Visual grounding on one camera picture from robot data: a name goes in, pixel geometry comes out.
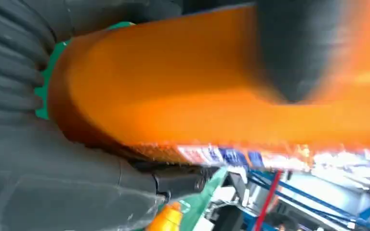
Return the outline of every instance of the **dark gray plastic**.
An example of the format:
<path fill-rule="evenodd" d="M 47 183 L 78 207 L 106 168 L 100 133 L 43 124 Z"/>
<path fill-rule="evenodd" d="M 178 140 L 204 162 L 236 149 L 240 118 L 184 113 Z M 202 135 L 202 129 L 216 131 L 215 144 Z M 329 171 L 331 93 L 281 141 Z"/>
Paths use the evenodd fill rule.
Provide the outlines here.
<path fill-rule="evenodd" d="M 154 217 L 164 198 L 153 176 L 68 141 L 36 118 L 33 92 L 56 42 L 135 18 L 151 2 L 0 0 L 0 231 L 130 230 Z"/>

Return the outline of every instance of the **blue metal frame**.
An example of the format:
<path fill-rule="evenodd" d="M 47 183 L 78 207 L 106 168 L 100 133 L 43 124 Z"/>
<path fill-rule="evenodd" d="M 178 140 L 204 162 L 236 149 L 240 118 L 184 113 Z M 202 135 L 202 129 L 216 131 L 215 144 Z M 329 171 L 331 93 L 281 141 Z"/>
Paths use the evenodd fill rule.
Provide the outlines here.
<path fill-rule="evenodd" d="M 268 173 L 263 173 L 263 172 L 260 172 L 260 171 L 256 171 L 256 170 L 250 171 L 250 175 L 251 175 L 251 177 L 248 178 L 249 181 L 251 181 L 251 182 L 253 182 L 253 183 L 255 183 L 255 184 L 257 184 L 257 185 L 259 185 L 263 188 L 266 188 L 266 189 L 270 188 L 270 185 L 268 183 L 266 183 L 264 180 L 256 180 L 256 179 L 265 178 L 265 179 L 268 179 L 268 180 L 272 180 L 273 179 L 272 175 L 270 175 Z M 332 209 L 333 211 L 336 211 L 336 212 L 340 213 L 341 216 L 311 208 L 311 207 L 309 207 L 309 206 L 307 206 L 307 205 L 305 205 L 305 204 L 303 204 L 303 203 L 301 203 L 301 202 L 299 202 L 299 201 L 297 201 L 297 200 L 295 200 L 295 199 L 293 199 L 293 198 L 291 198 L 291 197 L 289 197 L 289 196 L 287 196 L 287 195 L 285 195 L 285 194 L 283 194 L 279 191 L 276 191 L 276 193 L 275 193 L 276 195 L 278 195 L 282 198 L 285 198 L 285 199 L 287 199 L 287 200 L 289 200 L 289 201 L 291 201 L 291 202 L 293 202 L 293 203 L 295 203 L 295 204 L 297 204 L 297 205 L 299 205 L 299 206 L 301 206 L 301 207 L 303 207 L 303 208 L 305 208 L 305 209 L 307 209 L 311 212 L 314 212 L 317 215 L 319 215 L 319 216 L 321 216 L 321 217 L 323 217 L 323 218 L 325 218 L 325 219 L 327 219 L 327 220 L 329 220 L 329 221 L 331 221 L 331 222 L 333 222 L 333 223 L 335 223 L 335 224 L 337 224 L 337 225 L 339 225 L 339 226 L 341 226 L 345 229 L 349 229 L 349 228 L 347 228 L 347 226 L 344 223 L 340 222 L 340 221 L 354 222 L 357 225 L 361 225 L 361 226 L 365 226 L 365 227 L 370 228 L 370 223 L 366 221 L 367 218 L 365 218 L 365 216 L 357 217 L 353 214 L 348 213 L 347 211 L 344 211 L 344 210 L 342 210 L 340 208 L 337 208 L 337 207 L 335 207 L 335 206 L 333 206 L 333 205 L 331 205 L 331 204 L 329 204 L 325 201 L 322 201 L 322 200 L 320 200 L 320 199 L 318 199 L 318 198 L 316 198 L 312 195 L 309 195 L 308 193 L 305 193 L 305 192 L 303 192 L 303 191 L 301 191 L 301 190 L 299 190 L 299 189 L 297 189 L 297 188 L 295 188 L 295 187 L 293 187 L 289 184 L 286 184 L 284 182 L 280 182 L 279 184 L 280 184 L 280 186 L 282 186 L 284 188 L 287 188 L 287 189 L 291 190 L 294 193 L 297 193 L 301 196 L 304 196 L 304 197 L 306 197 L 306 198 L 308 198 L 312 201 L 315 201 L 315 202 L 317 202 L 317 203 L 319 203 L 319 204 L 321 204 L 321 205 L 323 205 L 327 208 Z"/>

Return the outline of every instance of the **orange plastic piece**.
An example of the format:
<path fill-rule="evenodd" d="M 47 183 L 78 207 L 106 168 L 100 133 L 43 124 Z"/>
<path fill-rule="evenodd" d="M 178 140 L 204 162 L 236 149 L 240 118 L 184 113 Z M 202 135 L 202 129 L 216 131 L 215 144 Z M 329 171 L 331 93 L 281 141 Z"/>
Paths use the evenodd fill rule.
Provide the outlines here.
<path fill-rule="evenodd" d="M 179 231 L 182 216 L 179 202 L 166 205 L 147 227 L 146 231 Z"/>
<path fill-rule="evenodd" d="M 301 104 L 259 80 L 255 7 L 242 7 L 74 39 L 51 79 L 50 116 L 72 140 L 166 161 L 186 162 L 175 145 L 187 144 L 307 157 L 370 148 L 370 1 L 359 2 L 343 19 L 350 42 Z"/>

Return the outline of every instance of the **red pole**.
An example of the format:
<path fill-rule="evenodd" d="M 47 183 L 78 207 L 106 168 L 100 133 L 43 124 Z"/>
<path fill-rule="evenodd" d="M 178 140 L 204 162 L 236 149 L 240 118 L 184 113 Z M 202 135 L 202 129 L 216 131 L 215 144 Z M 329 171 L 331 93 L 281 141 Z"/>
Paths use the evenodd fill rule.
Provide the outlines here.
<path fill-rule="evenodd" d="M 264 221 L 264 217 L 266 216 L 266 212 L 267 212 L 267 207 L 269 207 L 269 204 L 273 198 L 273 195 L 277 189 L 277 186 L 278 186 L 278 182 L 280 181 L 280 177 L 281 177 L 281 174 L 283 172 L 282 171 L 277 171 L 276 172 L 276 175 L 273 179 L 273 182 L 272 182 L 272 185 L 270 186 L 270 190 L 269 190 L 269 194 L 267 195 L 267 198 L 264 202 L 264 205 L 263 205 L 263 208 L 262 208 L 262 211 L 260 212 L 260 215 L 259 217 L 257 218 L 256 220 L 256 224 L 255 224 L 255 228 L 254 228 L 254 231 L 259 231 L 260 228 L 262 227 L 262 223 Z"/>

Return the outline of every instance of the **metal rack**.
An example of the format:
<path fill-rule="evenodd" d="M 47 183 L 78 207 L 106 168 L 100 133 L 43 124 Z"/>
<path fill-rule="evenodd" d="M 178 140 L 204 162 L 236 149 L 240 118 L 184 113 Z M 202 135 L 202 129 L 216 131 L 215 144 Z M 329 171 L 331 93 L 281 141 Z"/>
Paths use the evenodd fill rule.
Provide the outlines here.
<path fill-rule="evenodd" d="M 359 214 L 359 216 L 356 216 L 354 214 L 351 214 L 347 211 L 344 211 L 336 206 L 333 206 L 323 200 L 320 200 L 312 195 L 309 195 L 308 193 L 305 193 L 287 183 L 284 183 L 284 182 L 278 182 L 277 181 L 277 177 L 275 178 L 275 175 L 277 174 L 270 174 L 270 173 L 263 173 L 261 171 L 257 171 L 257 170 L 251 170 L 249 171 L 249 174 L 248 174 L 248 180 L 257 184 L 258 186 L 260 187 L 263 187 L 265 189 L 268 189 L 269 190 L 269 195 L 268 197 L 272 197 L 273 194 L 275 195 L 278 195 L 279 197 L 281 198 L 284 198 L 290 202 L 293 202 L 294 204 L 304 208 L 304 209 L 307 209 L 323 218 L 325 218 L 326 220 L 328 221 L 331 221 L 333 222 L 334 224 L 340 226 L 340 227 L 343 227 L 344 229 L 348 229 L 348 230 L 352 230 L 350 228 L 347 227 L 347 224 L 349 222 L 352 222 L 354 224 L 357 224 L 359 226 L 363 226 L 363 227 L 367 227 L 370 229 L 370 222 L 367 221 L 367 219 L 370 217 L 370 208 L 367 208 L 365 211 L 361 212 Z M 289 189 L 290 191 L 294 192 L 294 193 L 297 193 L 301 196 L 304 196 L 305 198 L 308 198 L 316 203 L 319 203 L 329 209 L 332 209 L 333 211 L 339 213 L 339 215 L 335 215 L 335 214 L 331 214 L 331 213 L 328 213 L 328 212 L 325 212 L 325 211 L 321 211 L 321 210 L 318 210 L 318 209 L 314 209 L 312 207 L 309 207 L 303 203 L 301 203 L 300 201 L 297 201 L 293 198 L 291 198 L 290 196 L 287 196 L 286 194 L 280 192 L 280 191 L 277 191 L 275 190 L 274 193 L 272 193 L 272 191 L 270 190 L 272 188 L 272 185 L 268 184 L 264 179 L 266 180 L 269 180 L 271 182 L 274 182 L 276 183 L 276 185 L 279 185 L 279 186 L 282 186 L 286 189 Z M 252 230 L 252 223 L 254 223 L 256 221 L 256 219 L 253 219 L 251 220 L 250 222 L 250 227 L 249 227 L 249 231 Z"/>

